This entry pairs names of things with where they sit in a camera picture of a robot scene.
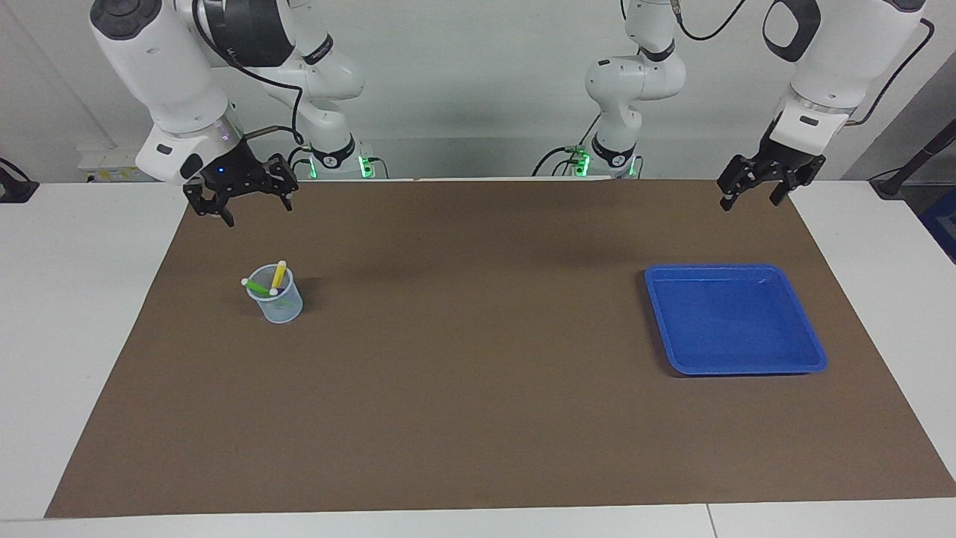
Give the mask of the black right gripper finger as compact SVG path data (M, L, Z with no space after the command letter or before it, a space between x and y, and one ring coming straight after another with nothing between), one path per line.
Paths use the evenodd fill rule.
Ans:
M188 204L199 217L218 217L229 227L235 227L235 218L228 209L230 196L213 191L211 198L204 197L202 182L189 182L184 185L184 196Z
M293 211L291 197L299 190L299 184L289 161L282 154L273 154L259 166L259 193L278 197L286 211Z

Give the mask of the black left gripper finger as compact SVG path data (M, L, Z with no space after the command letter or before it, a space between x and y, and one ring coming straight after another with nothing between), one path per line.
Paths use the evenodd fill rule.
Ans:
M743 155L730 158L717 178L717 185L721 190L720 206L724 211L730 211L742 194L762 183L757 171L759 164L759 160Z
M769 195L769 201L774 205L781 205L790 193L804 184L801 168L781 168L778 176L780 181Z

